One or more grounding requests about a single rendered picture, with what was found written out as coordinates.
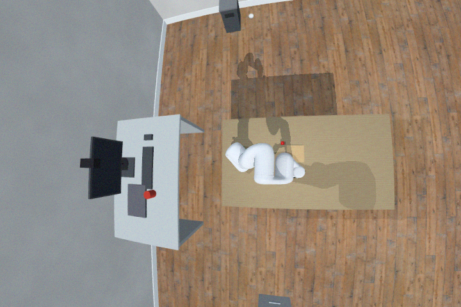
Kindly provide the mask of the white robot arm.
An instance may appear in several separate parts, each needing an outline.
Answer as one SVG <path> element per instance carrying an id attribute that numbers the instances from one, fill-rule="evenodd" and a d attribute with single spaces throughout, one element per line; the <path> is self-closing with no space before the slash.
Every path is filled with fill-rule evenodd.
<path id="1" fill-rule="evenodd" d="M 233 143 L 225 156 L 240 171 L 245 172 L 254 167 L 254 180 L 258 184 L 288 184 L 305 175 L 305 169 L 286 152 L 278 154 L 275 159 L 271 145 L 254 144 L 247 149 L 241 143 Z M 274 176 L 275 164 L 275 176 Z"/>

